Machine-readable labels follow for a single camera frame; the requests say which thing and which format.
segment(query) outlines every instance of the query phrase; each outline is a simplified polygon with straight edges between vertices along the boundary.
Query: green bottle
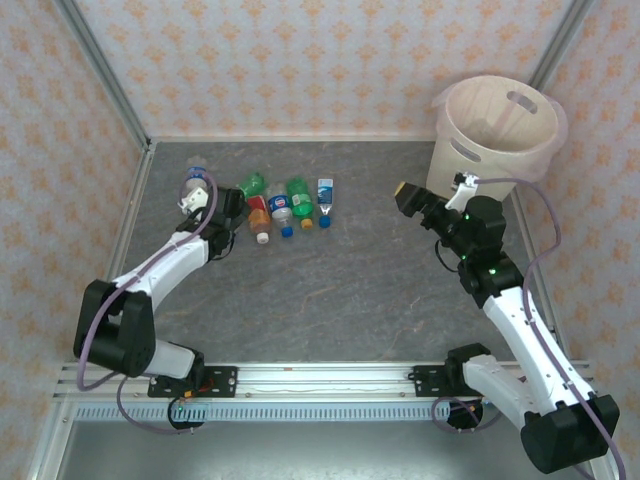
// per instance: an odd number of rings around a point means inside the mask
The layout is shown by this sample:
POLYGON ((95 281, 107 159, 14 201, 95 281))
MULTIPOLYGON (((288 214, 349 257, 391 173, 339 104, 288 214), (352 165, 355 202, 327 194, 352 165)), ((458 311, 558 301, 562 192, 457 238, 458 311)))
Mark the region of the green bottle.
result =
POLYGON ((293 215, 300 219, 300 226, 308 230, 313 227, 313 203, 307 182, 303 178, 295 177, 287 182, 287 195, 291 199, 293 215))
POLYGON ((260 195, 267 186, 267 182, 260 173, 255 172, 240 182, 237 187, 244 193, 245 200, 260 195))

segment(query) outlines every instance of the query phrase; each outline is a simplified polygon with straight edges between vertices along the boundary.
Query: white plastic bucket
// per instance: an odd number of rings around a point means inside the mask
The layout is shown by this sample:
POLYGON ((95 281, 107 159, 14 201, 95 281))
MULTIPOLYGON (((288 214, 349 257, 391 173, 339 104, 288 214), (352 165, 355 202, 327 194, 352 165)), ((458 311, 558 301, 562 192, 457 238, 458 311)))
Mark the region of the white plastic bucket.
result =
MULTIPOLYGON (((445 198, 453 196, 458 172, 537 182, 567 140, 567 117, 560 104, 510 78, 463 80, 442 92, 433 106, 439 107, 438 136, 427 188, 445 198)), ((478 193, 503 200, 513 187, 481 185, 478 193)))

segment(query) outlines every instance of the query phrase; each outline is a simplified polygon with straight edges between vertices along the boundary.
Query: patterned wallpaper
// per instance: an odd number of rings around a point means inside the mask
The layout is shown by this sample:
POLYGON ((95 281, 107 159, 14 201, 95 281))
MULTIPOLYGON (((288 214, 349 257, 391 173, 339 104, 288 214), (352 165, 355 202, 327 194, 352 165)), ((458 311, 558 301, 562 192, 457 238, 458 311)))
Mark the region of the patterned wallpaper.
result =
POLYGON ((431 99, 527 81, 570 0, 80 0, 151 136, 435 136, 431 99))
POLYGON ((139 152, 51 0, 0 3, 0 478, 26 477, 139 152))
MULTIPOLYGON (((616 438, 640 472, 640 10, 597 2, 547 93, 570 130, 543 183, 564 234, 545 275, 573 356, 594 362, 597 386, 620 405, 616 438)), ((544 205, 524 193, 546 247, 544 205)))

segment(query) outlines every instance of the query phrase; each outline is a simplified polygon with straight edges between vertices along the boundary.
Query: blue bottle cap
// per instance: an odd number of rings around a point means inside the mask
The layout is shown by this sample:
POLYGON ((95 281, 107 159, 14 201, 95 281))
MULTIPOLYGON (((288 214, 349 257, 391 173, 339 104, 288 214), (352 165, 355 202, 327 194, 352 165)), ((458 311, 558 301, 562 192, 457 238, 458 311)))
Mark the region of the blue bottle cap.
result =
POLYGON ((318 224, 320 228, 329 228, 329 225, 331 225, 331 217, 329 215, 322 215, 318 224))

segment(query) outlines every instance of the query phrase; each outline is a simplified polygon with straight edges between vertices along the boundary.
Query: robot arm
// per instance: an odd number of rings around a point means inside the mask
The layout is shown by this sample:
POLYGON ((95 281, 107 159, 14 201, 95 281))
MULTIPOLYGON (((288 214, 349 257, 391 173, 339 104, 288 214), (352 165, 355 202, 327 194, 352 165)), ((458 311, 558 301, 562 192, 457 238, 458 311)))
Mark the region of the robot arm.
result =
MULTIPOLYGON (((526 383, 505 371, 486 354, 488 351, 460 360, 461 368, 452 370, 457 378, 450 381, 466 385, 494 403, 520 430, 527 455, 544 473, 602 456, 608 449, 604 437, 552 364, 525 315, 523 277, 502 251, 502 204, 474 196, 475 182, 464 177, 456 178, 459 188, 450 201, 424 188, 401 184, 396 203, 408 217, 416 212, 424 214, 421 225, 434 230, 442 245, 460 258, 462 286, 504 336, 526 375, 526 383)), ((531 312, 531 321, 569 381, 613 434, 620 415, 615 401, 609 395, 596 395, 572 368, 535 306, 531 312)))
POLYGON ((181 205, 189 217, 156 254, 112 282, 95 280, 87 287, 73 346, 77 358, 100 308, 114 292, 136 279, 100 320, 89 350, 89 362, 129 377, 160 375, 182 379, 188 388, 200 387, 203 355, 156 339, 153 313, 191 272, 217 259, 233 245, 234 231, 247 217, 248 206, 240 190, 219 187, 217 205, 210 207, 215 208, 210 221, 198 235, 185 242, 201 227, 200 217, 204 216, 207 204, 206 192, 197 190, 181 205), (196 196, 198 201, 187 205, 196 196), (166 255, 153 260, 165 251, 166 255), (117 315, 121 315, 119 324, 110 318, 117 315))

